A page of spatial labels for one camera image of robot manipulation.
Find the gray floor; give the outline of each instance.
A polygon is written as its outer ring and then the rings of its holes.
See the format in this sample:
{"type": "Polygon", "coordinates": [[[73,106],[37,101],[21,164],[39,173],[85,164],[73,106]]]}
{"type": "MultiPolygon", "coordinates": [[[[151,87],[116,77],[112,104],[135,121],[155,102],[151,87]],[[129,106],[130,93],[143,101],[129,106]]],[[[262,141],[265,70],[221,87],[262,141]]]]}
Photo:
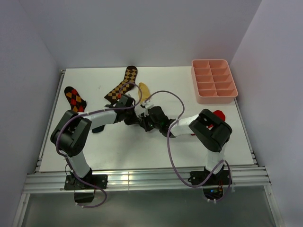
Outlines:
{"type": "Polygon", "coordinates": [[[23,226],[274,226],[263,187],[236,188],[235,193],[216,205],[203,200],[201,193],[200,189],[112,192],[103,206],[93,209],[76,207],[72,193],[34,194],[30,196],[23,226]]]}

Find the white wall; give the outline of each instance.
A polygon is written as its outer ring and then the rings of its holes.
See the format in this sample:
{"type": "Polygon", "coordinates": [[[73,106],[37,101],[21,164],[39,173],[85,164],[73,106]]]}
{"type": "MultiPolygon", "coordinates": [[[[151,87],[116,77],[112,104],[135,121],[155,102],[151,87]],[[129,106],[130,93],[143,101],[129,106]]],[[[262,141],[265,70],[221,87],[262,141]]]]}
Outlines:
{"type": "Polygon", "coordinates": [[[62,68],[231,61],[261,0],[20,0],[62,68]]]}
{"type": "Polygon", "coordinates": [[[39,155],[60,71],[17,0],[0,6],[0,226],[39,155]]]}
{"type": "Polygon", "coordinates": [[[253,149],[287,226],[303,223],[302,9],[302,0],[263,0],[231,64],[253,149]]]}

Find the robotic arm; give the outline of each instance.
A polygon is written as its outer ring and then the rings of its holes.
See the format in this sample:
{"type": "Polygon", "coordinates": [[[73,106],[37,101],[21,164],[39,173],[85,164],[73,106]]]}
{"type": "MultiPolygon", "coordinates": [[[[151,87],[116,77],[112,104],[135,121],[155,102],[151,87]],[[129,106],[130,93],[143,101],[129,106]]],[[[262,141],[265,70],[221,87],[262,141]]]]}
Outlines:
{"type": "MultiPolygon", "coordinates": [[[[153,106],[150,101],[141,105],[141,113],[134,108],[121,110],[121,107],[133,106],[134,99],[127,95],[122,95],[115,106],[107,105],[105,108],[112,108],[113,111],[104,111],[98,114],[79,117],[72,121],[64,130],[59,140],[59,149],[67,157],[74,172],[85,182],[92,180],[92,170],[87,164],[83,148],[89,131],[106,124],[112,124],[124,121],[126,125],[138,124],[145,131],[158,129],[165,137],[169,127],[175,122],[175,119],[169,119],[160,106],[153,106]]],[[[56,144],[58,135],[63,126],[72,117],[78,115],[72,110],[68,110],[58,123],[51,135],[52,143],[56,144]]],[[[183,134],[194,133],[203,145],[208,149],[207,163],[205,171],[211,172],[212,169],[224,157],[224,148],[226,142],[232,133],[231,127],[213,114],[204,109],[201,113],[179,120],[170,130],[170,138],[175,138],[183,134]]],[[[217,178],[223,170],[221,163],[213,172],[214,178],[217,178]]]]}

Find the orange and black sock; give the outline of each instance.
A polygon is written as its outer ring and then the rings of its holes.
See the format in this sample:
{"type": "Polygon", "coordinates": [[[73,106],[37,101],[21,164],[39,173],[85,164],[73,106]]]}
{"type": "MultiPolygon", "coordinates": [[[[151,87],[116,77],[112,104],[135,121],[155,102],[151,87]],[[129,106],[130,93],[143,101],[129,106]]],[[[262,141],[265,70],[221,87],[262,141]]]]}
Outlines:
{"type": "Polygon", "coordinates": [[[76,89],[73,87],[66,87],[64,89],[65,96],[71,105],[71,109],[74,112],[84,112],[86,107],[86,101],[83,100],[76,89]]]}

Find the orange organizer box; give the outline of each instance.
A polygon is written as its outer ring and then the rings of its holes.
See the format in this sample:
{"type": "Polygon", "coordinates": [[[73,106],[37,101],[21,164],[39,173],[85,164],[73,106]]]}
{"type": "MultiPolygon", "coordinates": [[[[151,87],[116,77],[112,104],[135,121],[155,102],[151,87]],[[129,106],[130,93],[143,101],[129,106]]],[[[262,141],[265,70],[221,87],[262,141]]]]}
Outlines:
{"type": "Polygon", "coordinates": [[[238,95],[226,60],[193,60],[191,74],[200,104],[230,103],[238,95]]]}

